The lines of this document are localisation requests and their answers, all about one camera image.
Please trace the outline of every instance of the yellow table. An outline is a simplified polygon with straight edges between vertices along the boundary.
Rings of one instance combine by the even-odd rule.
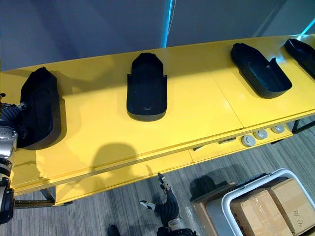
[[[298,36],[148,50],[163,62],[168,76],[167,112],[154,122],[132,120],[126,112],[126,75],[140,52],[2,72],[0,89],[7,94],[3,102],[18,103],[21,86],[41,66],[57,77],[63,98],[59,142],[43,150],[17,150],[11,177],[15,194],[58,185],[61,204],[244,150],[242,135],[315,114],[315,80],[282,47],[292,37]],[[315,46],[314,35],[299,37]],[[230,58],[238,42],[256,47],[267,59],[276,57],[293,87],[274,99],[258,97]],[[292,135],[287,128],[282,134],[268,134],[259,145]],[[237,140],[217,143],[231,137]],[[202,154],[190,150],[205,144],[212,148],[203,147]]]

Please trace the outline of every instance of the black molded container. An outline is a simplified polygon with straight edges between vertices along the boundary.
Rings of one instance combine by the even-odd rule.
[[[127,75],[127,112],[133,119],[153,121],[167,108],[167,78],[163,63],[152,53],[141,53]]]
[[[241,74],[261,97],[278,97],[292,87],[276,58],[268,61],[260,51],[244,43],[234,44],[231,56]]]
[[[284,44],[285,49],[315,79],[315,49],[297,39],[290,38]]]
[[[46,148],[61,134],[61,114],[57,78],[45,67],[32,72],[21,89],[22,112],[17,147]]]

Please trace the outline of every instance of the gray wall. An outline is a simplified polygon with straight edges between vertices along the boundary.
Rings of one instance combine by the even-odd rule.
[[[1,68],[158,48],[164,4],[0,0]],[[315,17],[314,6],[315,0],[177,0],[167,45],[298,34]]]
[[[178,0],[168,46],[252,37],[270,12],[284,2]]]
[[[314,17],[315,0],[287,0],[263,36],[300,34]],[[307,33],[315,33],[315,28]]]
[[[0,0],[2,69],[158,48],[163,0]]]

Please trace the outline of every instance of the gray carpet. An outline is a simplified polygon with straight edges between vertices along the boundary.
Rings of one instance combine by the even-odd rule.
[[[305,118],[300,125],[314,119]],[[241,182],[278,168],[295,172],[315,199],[315,127],[274,145],[256,147],[165,176],[174,186],[181,216],[189,227],[203,235],[190,205],[192,198],[226,182]],[[18,199],[43,197],[40,192],[35,192]],[[13,220],[0,226],[0,235],[105,236],[107,227],[116,224],[123,236],[155,236],[160,220],[153,212],[141,208],[140,200],[163,200],[157,177],[83,198],[69,206],[15,210]]]

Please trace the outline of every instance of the shoe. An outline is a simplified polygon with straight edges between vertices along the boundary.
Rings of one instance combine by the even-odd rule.
[[[116,225],[111,225],[110,227],[108,227],[107,235],[108,236],[120,236],[120,233],[119,233]]]

